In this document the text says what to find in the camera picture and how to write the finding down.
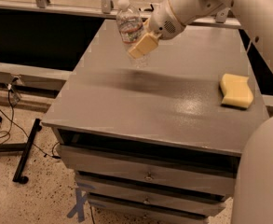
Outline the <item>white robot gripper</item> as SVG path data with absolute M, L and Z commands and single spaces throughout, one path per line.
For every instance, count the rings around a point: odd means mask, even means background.
M 163 40 L 176 37 L 184 31 L 183 23 L 184 7 L 178 0 L 164 0 L 152 12 L 148 22 L 151 33 L 146 33 L 134 44 L 128 54 L 133 59 L 139 59 L 150 53 L 158 46 L 159 35 Z

